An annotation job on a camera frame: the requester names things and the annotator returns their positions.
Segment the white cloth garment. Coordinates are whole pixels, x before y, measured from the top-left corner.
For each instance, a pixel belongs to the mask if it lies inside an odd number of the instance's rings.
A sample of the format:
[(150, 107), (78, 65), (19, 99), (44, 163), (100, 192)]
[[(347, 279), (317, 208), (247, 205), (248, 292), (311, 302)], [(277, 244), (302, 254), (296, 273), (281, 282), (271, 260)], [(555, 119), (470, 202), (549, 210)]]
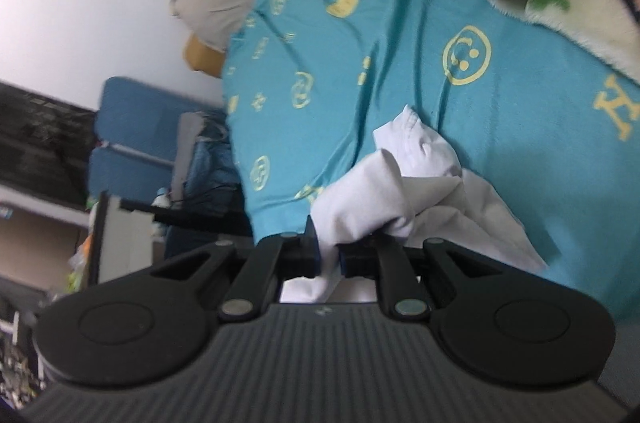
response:
[(283, 284), (283, 303), (372, 302), (369, 279), (346, 279), (338, 248), (382, 230), (407, 247), (439, 238), (538, 273), (546, 263), (495, 188), (406, 107), (373, 132), (375, 150), (323, 190), (310, 210), (321, 257), (314, 279)]

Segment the dark blue clothes pile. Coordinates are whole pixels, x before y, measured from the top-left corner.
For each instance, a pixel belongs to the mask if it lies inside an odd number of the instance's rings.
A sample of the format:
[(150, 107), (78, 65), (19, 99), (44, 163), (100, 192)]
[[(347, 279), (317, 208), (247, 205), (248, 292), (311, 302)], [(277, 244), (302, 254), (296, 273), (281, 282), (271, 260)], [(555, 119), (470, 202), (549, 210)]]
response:
[(167, 228), (167, 258), (232, 237), (227, 227), (216, 225), (216, 219), (228, 214), (242, 217), (244, 196), (222, 111), (187, 112), (180, 117), (170, 201), (195, 226)]

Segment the wooden bed headboard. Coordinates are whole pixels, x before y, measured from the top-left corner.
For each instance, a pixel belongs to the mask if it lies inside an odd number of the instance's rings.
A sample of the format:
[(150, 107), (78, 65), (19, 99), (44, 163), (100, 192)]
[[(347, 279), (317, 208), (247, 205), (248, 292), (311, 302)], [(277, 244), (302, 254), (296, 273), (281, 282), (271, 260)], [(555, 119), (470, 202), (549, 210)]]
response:
[(183, 59), (192, 71), (205, 73), (212, 78), (222, 78), (226, 54), (202, 43), (195, 34), (191, 34), (186, 41)]

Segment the dark desk with clutter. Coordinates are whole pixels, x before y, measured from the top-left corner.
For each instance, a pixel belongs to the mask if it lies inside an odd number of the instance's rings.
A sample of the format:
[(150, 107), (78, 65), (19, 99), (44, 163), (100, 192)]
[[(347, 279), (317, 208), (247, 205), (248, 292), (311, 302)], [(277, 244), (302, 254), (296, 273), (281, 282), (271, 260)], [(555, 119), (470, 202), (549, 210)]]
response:
[(2, 229), (25, 230), (23, 247), (1, 241), (1, 271), (23, 258), (18, 279), (33, 282), (35, 307), (2, 299), (1, 392), (17, 407), (42, 390), (43, 365), (32, 345), (41, 308), (59, 296), (151, 266), (162, 258), (150, 204), (107, 192), (92, 198), (88, 166), (98, 141), (86, 110), (4, 84), (1, 87)]

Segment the teal patterned bed sheet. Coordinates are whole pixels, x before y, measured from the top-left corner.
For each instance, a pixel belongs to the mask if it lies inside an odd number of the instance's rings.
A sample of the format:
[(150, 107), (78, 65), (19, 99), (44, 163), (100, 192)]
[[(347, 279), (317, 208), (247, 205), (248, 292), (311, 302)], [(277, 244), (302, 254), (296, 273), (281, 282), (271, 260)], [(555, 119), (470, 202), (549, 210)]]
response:
[(320, 192), (405, 107), (494, 186), (546, 277), (639, 313), (639, 90), (486, 0), (256, 0), (224, 101), (254, 237)]

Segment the blue chair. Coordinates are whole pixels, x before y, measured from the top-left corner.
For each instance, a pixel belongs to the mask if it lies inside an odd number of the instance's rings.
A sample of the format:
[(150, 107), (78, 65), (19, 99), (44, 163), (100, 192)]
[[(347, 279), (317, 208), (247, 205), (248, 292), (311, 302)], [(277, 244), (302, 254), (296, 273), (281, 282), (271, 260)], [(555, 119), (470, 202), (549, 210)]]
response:
[(190, 112), (224, 123), (220, 108), (126, 76), (107, 79), (94, 119), (98, 144), (89, 159), (89, 195), (152, 203), (158, 189), (170, 186), (179, 120)]

